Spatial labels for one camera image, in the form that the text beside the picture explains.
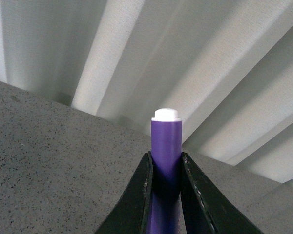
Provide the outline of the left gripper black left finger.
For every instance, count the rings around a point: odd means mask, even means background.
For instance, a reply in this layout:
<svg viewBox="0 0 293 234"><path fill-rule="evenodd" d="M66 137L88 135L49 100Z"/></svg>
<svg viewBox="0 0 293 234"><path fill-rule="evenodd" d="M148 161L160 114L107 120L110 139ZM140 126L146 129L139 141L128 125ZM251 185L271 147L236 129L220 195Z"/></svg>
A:
<svg viewBox="0 0 293 234"><path fill-rule="evenodd" d="M153 162L145 153L121 198L95 233L148 234L152 208Z"/></svg>

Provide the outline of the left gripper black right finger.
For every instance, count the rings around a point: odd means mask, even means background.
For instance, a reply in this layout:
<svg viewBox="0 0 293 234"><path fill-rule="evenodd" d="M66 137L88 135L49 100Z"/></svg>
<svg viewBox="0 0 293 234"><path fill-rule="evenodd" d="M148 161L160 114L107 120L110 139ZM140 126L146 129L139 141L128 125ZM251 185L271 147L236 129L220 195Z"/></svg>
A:
<svg viewBox="0 0 293 234"><path fill-rule="evenodd" d="M188 234L261 234L185 152L181 202Z"/></svg>

